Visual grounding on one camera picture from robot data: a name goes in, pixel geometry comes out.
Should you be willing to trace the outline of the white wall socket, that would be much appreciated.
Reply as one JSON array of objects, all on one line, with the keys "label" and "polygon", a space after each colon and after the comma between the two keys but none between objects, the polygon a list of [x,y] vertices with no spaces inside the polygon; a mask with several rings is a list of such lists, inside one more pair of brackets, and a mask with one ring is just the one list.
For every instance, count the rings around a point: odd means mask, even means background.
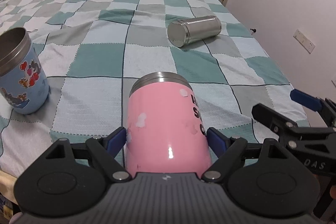
[{"label": "white wall socket", "polygon": [[296,29],[293,37],[307,50],[309,54],[311,54],[315,49],[315,45],[299,29]]}]

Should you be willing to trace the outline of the stainless steel cylinder cup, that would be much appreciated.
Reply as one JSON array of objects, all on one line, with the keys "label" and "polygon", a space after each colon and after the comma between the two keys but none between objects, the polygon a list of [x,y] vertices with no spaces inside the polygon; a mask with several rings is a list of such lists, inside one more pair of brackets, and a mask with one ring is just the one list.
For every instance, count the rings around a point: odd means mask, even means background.
[{"label": "stainless steel cylinder cup", "polygon": [[171,22],[167,28],[167,36],[172,45],[182,48],[217,36],[221,31],[221,21],[214,15],[208,15]]}]

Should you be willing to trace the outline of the checkered green bed sheet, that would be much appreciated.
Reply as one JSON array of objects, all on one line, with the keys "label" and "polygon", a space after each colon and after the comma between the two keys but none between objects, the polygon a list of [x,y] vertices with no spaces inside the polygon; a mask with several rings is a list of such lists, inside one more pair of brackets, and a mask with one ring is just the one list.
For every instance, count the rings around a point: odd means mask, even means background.
[{"label": "checkered green bed sheet", "polygon": [[[171,22],[208,15],[220,34],[171,44]],[[261,142],[272,133],[252,119],[257,103],[308,124],[282,71],[219,0],[1,0],[1,31],[15,27],[28,30],[50,85],[34,114],[1,99],[1,170],[16,177],[58,138],[81,142],[124,124],[131,86],[156,71],[188,80],[205,127]]]}]

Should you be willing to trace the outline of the pink cup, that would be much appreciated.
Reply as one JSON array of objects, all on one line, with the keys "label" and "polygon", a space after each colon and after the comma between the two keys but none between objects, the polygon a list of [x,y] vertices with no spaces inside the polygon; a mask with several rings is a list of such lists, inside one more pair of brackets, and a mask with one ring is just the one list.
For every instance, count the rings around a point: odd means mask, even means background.
[{"label": "pink cup", "polygon": [[132,86],[126,124],[127,171],[196,173],[210,167],[211,157],[194,91],[182,76],[154,72]]}]

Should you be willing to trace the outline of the blue cartoon cup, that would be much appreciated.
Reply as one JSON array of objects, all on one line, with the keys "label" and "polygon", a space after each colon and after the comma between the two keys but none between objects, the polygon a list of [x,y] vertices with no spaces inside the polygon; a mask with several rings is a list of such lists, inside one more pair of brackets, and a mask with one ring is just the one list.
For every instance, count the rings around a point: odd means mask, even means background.
[{"label": "blue cartoon cup", "polygon": [[1,34],[1,95],[19,114],[31,114],[49,94],[46,74],[23,27]]}]

